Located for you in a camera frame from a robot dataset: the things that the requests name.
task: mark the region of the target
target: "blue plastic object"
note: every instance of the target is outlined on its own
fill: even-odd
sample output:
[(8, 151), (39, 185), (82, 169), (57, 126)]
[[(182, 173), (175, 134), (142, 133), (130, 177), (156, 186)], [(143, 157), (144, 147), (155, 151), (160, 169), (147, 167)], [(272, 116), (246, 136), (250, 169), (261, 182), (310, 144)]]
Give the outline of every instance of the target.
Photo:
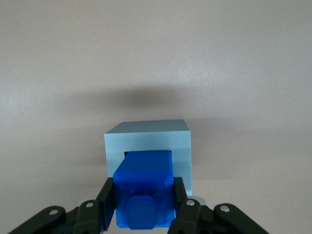
[(170, 226), (175, 218), (171, 151), (129, 152), (113, 180), (118, 227)]
[(174, 175), (183, 178), (187, 195), (192, 195), (191, 131), (184, 120), (123, 122), (104, 137), (108, 177), (122, 163), (125, 152), (170, 150)]

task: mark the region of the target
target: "box top face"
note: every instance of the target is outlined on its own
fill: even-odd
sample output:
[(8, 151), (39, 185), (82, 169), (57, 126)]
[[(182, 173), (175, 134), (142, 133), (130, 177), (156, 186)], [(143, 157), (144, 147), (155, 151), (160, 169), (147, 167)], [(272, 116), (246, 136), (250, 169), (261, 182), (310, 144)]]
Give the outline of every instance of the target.
[(129, 152), (115, 171), (114, 183), (173, 182), (171, 151)]
[(123, 122), (105, 134), (189, 131), (183, 119)]

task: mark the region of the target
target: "screw head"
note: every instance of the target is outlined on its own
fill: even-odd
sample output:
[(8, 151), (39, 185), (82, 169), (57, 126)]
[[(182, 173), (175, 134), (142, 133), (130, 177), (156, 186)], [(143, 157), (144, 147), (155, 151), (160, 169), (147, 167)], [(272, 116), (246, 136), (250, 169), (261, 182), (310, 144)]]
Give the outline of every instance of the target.
[(90, 208), (90, 207), (93, 207), (93, 202), (88, 202), (88, 203), (86, 204), (86, 208)]
[(188, 206), (193, 206), (193, 205), (195, 205), (195, 202), (193, 201), (193, 200), (187, 200), (186, 201), (186, 204), (188, 205)]
[(57, 214), (59, 211), (57, 210), (57, 209), (54, 209), (54, 210), (51, 210), (50, 212), (49, 212), (49, 215), (55, 215), (55, 214)]
[(223, 211), (223, 212), (230, 212), (230, 208), (229, 207), (227, 207), (226, 205), (222, 205), (222, 206), (220, 206), (220, 210), (221, 211)]

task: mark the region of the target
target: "gray background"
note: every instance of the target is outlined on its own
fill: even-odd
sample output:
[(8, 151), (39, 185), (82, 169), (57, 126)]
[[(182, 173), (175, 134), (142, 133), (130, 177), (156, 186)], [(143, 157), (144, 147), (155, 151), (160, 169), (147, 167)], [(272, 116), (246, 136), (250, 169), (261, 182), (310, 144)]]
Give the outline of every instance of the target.
[(94, 198), (106, 131), (179, 118), (194, 195), (311, 233), (311, 61), (310, 0), (1, 1), (0, 233)]

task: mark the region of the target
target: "bolt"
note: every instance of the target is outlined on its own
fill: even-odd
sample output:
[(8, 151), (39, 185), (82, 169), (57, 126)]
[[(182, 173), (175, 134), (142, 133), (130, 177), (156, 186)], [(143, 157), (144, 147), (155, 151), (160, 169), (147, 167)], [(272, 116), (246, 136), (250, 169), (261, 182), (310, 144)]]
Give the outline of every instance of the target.
[(223, 211), (223, 212), (230, 212), (230, 208), (229, 207), (227, 207), (226, 205), (222, 205), (222, 206), (220, 206), (220, 210), (221, 211)]
[(50, 212), (49, 212), (49, 215), (55, 215), (55, 214), (57, 214), (59, 211), (57, 210), (57, 209), (54, 209), (54, 210), (51, 210)]
[(188, 206), (193, 206), (193, 205), (195, 205), (195, 202), (193, 201), (193, 200), (187, 200), (186, 201), (186, 204), (188, 205)]

